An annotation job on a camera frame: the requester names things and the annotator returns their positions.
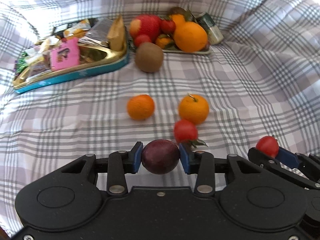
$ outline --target kiwi fruit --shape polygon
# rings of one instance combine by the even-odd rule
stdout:
[[[168,10],[167,15],[172,15],[172,14],[186,14],[186,10],[181,8],[181,7],[172,7]]]
[[[163,51],[156,44],[144,42],[137,48],[134,62],[144,72],[157,72],[162,66]]]

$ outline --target can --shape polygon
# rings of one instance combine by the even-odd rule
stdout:
[[[208,40],[211,45],[218,44],[223,40],[221,31],[207,12],[200,14],[196,18],[196,21],[207,32]]]

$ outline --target snack package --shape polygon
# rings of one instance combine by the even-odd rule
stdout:
[[[100,19],[84,37],[79,39],[79,43],[103,46],[108,48],[107,35],[113,21],[108,18]]]
[[[59,38],[64,38],[63,32],[71,27],[74,27],[76,24],[78,24],[79,21],[75,21],[75,22],[71,22],[71,23],[66,23],[66,24],[62,24],[59,25],[57,27],[54,27],[51,33],[51,36],[58,36]],[[94,24],[96,23],[96,19],[95,18],[90,18],[89,19],[90,22],[90,27],[93,27]]]
[[[78,39],[63,41],[57,49],[50,51],[51,70],[57,71],[80,64]]]
[[[122,16],[119,15],[112,23],[107,34],[109,48],[114,51],[121,51],[125,39],[124,23]]]
[[[15,62],[15,79],[19,76],[19,74],[22,71],[24,71],[28,66],[30,66],[30,64],[37,61],[37,59],[41,57],[43,52],[54,48],[54,46],[58,42],[58,38],[51,36],[46,38],[44,41],[41,41],[40,45],[33,45],[30,48],[24,50],[21,53],[20,58]]]
[[[27,77],[26,81],[31,82],[35,78],[52,72],[50,68],[50,59],[49,59],[49,52],[45,52],[44,54],[37,54],[36,57],[34,57],[32,62],[29,63],[30,72],[29,76]]]
[[[63,36],[67,39],[71,39],[73,37],[81,38],[88,30],[90,30],[90,28],[91,26],[89,20],[85,19],[77,23],[75,26],[66,29],[63,32]]]

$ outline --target orange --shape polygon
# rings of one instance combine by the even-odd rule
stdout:
[[[147,119],[153,115],[155,103],[149,95],[139,95],[129,99],[127,112],[134,120]]]
[[[179,116],[194,124],[201,124],[209,114],[209,104],[200,95],[187,95],[179,104]]]
[[[199,24],[186,22],[176,28],[173,39],[179,49],[191,53],[199,51],[207,45],[208,35]]]
[[[182,14],[172,14],[169,17],[174,21],[176,24],[176,29],[178,26],[181,26],[186,23],[186,20]]]
[[[157,39],[156,39],[156,45],[159,46],[161,49],[165,49],[165,47],[168,44],[174,44],[173,39],[171,39],[169,36],[167,35],[160,35]]]

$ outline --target plum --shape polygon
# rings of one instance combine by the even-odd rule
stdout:
[[[166,174],[178,164],[180,151],[171,141],[159,139],[148,143],[141,154],[142,165],[153,174]]]

